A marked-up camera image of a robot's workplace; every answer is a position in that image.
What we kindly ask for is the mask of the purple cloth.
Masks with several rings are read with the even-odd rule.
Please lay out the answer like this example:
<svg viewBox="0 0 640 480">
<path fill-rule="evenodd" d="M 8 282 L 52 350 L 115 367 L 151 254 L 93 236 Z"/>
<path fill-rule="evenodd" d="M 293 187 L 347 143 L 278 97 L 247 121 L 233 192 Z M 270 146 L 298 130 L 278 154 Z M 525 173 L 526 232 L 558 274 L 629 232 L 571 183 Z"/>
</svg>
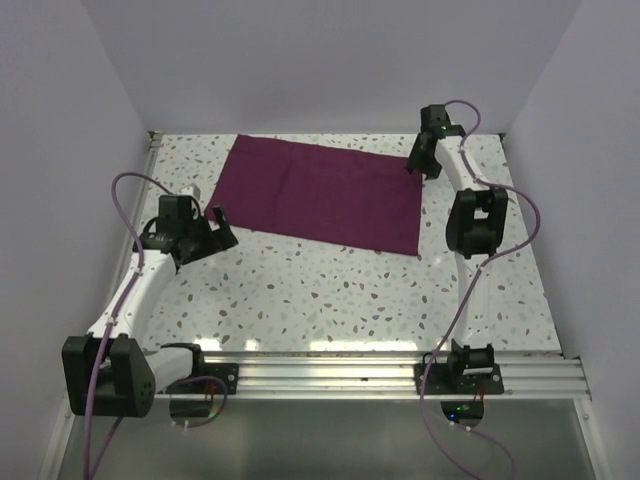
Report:
<svg viewBox="0 0 640 480">
<path fill-rule="evenodd" d="M 415 256 L 422 180 L 405 159 L 240 135 L 209 201 L 233 226 Z"/>
</svg>

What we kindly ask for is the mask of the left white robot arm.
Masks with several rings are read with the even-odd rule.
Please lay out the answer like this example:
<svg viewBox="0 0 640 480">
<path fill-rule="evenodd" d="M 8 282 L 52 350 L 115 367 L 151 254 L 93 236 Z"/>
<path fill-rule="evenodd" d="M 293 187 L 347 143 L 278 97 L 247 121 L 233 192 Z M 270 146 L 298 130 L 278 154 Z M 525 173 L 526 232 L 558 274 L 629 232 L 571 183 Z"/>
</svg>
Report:
<svg viewBox="0 0 640 480">
<path fill-rule="evenodd" d="M 140 341 L 180 269 L 237 243 L 221 206 L 201 210 L 191 196 L 161 196 L 157 215 L 134 240 L 127 272 L 104 313 L 85 334 L 63 344 L 74 414 L 142 418 L 156 393 L 176 384 L 189 393 L 205 386 L 208 369 L 200 346 L 174 342 L 145 354 Z"/>
</svg>

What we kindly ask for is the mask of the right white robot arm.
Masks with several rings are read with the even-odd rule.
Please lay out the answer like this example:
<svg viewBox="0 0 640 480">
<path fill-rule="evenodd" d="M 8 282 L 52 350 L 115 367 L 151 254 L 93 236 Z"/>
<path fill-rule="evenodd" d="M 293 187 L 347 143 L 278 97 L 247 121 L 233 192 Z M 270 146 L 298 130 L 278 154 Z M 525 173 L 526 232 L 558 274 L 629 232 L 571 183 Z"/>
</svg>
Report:
<svg viewBox="0 0 640 480">
<path fill-rule="evenodd" d="M 462 141 L 459 134 L 440 139 L 419 134 L 407 162 L 409 171 L 427 179 L 445 172 L 455 193 L 445 240 L 456 261 L 462 310 L 454 316 L 446 361 L 429 368 L 430 393 L 468 392 L 498 374 L 489 327 L 490 267 L 483 262 L 502 243 L 508 194 L 489 185 Z"/>
</svg>

